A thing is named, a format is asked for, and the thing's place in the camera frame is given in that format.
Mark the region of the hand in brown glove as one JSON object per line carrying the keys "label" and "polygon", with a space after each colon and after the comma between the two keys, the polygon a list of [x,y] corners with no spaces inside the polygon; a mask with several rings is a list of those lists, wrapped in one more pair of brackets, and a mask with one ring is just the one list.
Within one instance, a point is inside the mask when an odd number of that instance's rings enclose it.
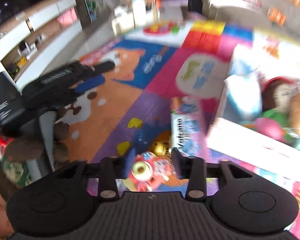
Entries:
{"label": "hand in brown glove", "polygon": [[[56,157],[56,165],[65,165],[69,161],[68,148],[61,142],[68,134],[68,124],[59,122],[54,125],[53,157]],[[25,161],[43,157],[45,149],[42,139],[27,135],[8,139],[6,142],[7,145],[0,158],[0,239],[6,239],[14,233],[6,215],[6,202],[19,189],[33,182]]]}

